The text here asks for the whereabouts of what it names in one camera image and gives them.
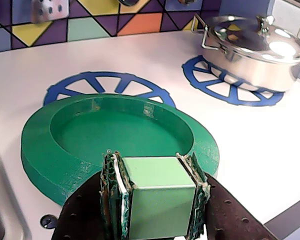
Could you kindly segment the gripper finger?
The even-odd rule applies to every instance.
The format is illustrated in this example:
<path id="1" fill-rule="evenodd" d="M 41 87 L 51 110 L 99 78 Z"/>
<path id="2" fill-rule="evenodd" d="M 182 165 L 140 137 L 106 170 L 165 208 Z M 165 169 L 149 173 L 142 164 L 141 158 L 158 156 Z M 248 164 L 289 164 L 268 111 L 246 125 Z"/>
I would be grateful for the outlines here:
<path id="1" fill-rule="evenodd" d="M 64 203 L 54 240 L 127 240 L 133 182 L 120 152 L 107 150 L 101 171 Z"/>
<path id="2" fill-rule="evenodd" d="M 222 184 L 202 170 L 196 154 L 176 157 L 195 183 L 186 240 L 276 240 Z"/>

